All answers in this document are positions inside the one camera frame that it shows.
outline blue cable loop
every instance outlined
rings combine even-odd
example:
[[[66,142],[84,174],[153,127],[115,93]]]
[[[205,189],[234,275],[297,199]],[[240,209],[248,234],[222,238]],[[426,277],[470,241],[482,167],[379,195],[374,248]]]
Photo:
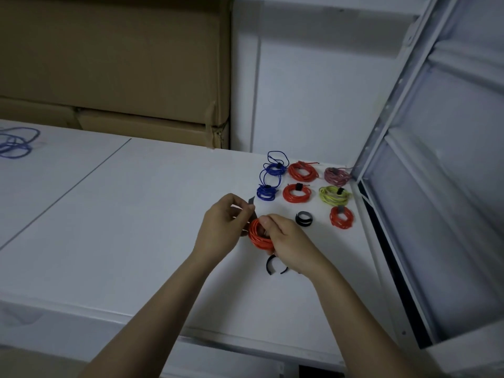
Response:
[[[287,165],[282,159],[276,159],[271,156],[271,153],[280,153],[282,154],[286,160]],[[289,167],[290,161],[287,158],[287,155],[283,151],[270,151],[268,152],[268,163],[263,164],[262,166],[266,170],[266,172],[273,176],[281,176],[287,172],[287,167]]]
[[[272,202],[275,200],[275,194],[277,193],[277,188],[280,186],[282,183],[282,177],[279,175],[278,176],[278,184],[276,186],[270,186],[269,184],[266,184],[265,177],[268,174],[268,171],[266,168],[263,168],[261,173],[259,174],[259,181],[261,184],[259,184],[259,188],[257,189],[257,197],[261,200],[264,200],[266,202]]]
[[[32,138],[26,139],[22,136],[8,133],[14,130],[32,130],[35,134]],[[19,159],[27,156],[33,150],[30,143],[37,139],[39,135],[40,130],[32,127],[11,127],[0,129],[0,158]],[[23,152],[20,155],[9,155],[9,152],[14,152],[16,150],[21,150]]]

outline rolled black strap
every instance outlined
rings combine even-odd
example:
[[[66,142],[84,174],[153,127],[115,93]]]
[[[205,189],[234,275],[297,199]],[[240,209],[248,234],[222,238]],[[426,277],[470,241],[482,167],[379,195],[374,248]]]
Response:
[[[308,219],[303,219],[300,216],[308,216]],[[307,211],[301,211],[296,214],[296,222],[301,226],[301,227],[310,227],[313,223],[313,215],[310,212]]]
[[[268,258],[268,261],[266,261],[266,271],[268,272],[268,274],[271,276],[273,274],[273,272],[270,271],[270,261],[273,260],[276,256],[274,254],[272,254],[269,258]],[[289,270],[289,267],[286,267],[285,270],[283,272],[280,272],[280,274],[284,274],[285,272],[287,272]]]

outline large cardboard box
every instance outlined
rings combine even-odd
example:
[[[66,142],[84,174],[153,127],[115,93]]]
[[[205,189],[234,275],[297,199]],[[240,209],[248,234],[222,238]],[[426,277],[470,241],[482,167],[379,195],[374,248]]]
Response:
[[[0,98],[0,119],[80,128],[75,114],[75,109],[69,106]]]
[[[0,0],[0,96],[228,120],[230,0]]]
[[[96,110],[79,111],[77,119],[81,127],[88,131],[229,149],[229,125],[227,124],[221,127],[210,127],[198,123]]]

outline person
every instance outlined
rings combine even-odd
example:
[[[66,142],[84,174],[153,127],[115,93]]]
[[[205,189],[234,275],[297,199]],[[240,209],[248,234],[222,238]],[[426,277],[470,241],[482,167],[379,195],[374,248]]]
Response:
[[[213,204],[189,257],[79,377],[158,378],[205,280],[246,234],[254,216],[255,207],[233,194]],[[259,222],[276,256],[312,282],[352,377],[422,376],[294,221],[270,214]]]

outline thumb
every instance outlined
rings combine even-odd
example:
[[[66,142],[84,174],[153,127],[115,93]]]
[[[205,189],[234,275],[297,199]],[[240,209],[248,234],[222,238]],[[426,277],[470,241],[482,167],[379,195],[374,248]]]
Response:
[[[268,232],[270,239],[272,239],[273,241],[283,235],[280,228],[278,228],[277,223],[275,223],[269,216],[261,216],[259,218],[259,222],[261,223],[263,228],[266,229],[266,232]]]
[[[240,227],[240,229],[243,229],[245,225],[247,225],[247,222],[250,219],[250,216],[254,213],[255,206],[253,204],[249,204],[245,208],[242,208],[241,212],[236,216],[236,219],[234,220],[236,224]]]

